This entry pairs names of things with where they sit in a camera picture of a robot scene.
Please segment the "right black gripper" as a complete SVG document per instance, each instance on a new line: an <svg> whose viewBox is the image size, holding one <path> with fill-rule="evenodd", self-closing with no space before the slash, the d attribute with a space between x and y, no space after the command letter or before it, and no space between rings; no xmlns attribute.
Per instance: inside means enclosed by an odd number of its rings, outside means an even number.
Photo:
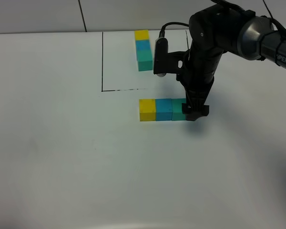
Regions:
<svg viewBox="0 0 286 229"><path fill-rule="evenodd" d="M182 73L176 77L186 91L188 104L182 104L186 121L196 121L209 115L209 106L204 103L222 54L223 49L190 49L186 52Z"/></svg>

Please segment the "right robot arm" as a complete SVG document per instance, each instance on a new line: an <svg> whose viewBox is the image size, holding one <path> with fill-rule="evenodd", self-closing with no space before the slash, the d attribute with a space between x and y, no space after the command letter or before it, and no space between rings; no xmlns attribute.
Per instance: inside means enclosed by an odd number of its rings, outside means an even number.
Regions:
<svg viewBox="0 0 286 229"><path fill-rule="evenodd" d="M186 92L182 112L187 121L208 116L205 102L224 53L250 61L268 59L286 69L286 29L273 18L258 17L254 11L217 0L191 16L189 31L192 44L180 75Z"/></svg>

